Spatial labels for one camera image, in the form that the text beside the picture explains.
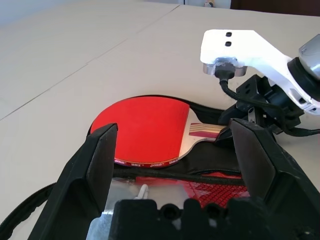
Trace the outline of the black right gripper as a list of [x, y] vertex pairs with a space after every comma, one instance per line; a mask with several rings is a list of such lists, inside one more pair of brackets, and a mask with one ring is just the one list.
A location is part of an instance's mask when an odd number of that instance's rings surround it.
[[[236, 93], [242, 99], [263, 103], [259, 105], [259, 113], [262, 114], [261, 124], [270, 129], [274, 134], [283, 133], [283, 127], [292, 130], [300, 123], [303, 110], [285, 94], [276, 84], [271, 85], [267, 77], [253, 75], [236, 89]], [[250, 104], [236, 103], [224, 110], [218, 118], [218, 124], [224, 125], [218, 134], [215, 143], [233, 143], [233, 135], [229, 126], [230, 119], [248, 120]]]

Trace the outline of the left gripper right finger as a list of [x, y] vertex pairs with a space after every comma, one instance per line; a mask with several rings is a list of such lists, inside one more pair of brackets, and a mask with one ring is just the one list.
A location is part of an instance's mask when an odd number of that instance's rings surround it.
[[243, 181], [251, 197], [292, 225], [297, 240], [320, 238], [320, 193], [268, 130], [239, 118], [229, 124]]

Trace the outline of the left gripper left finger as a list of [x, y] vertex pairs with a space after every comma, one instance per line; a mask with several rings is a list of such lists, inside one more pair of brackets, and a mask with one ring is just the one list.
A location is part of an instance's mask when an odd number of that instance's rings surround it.
[[114, 170], [118, 126], [86, 137], [63, 168], [36, 221], [30, 240], [84, 240], [105, 209]]

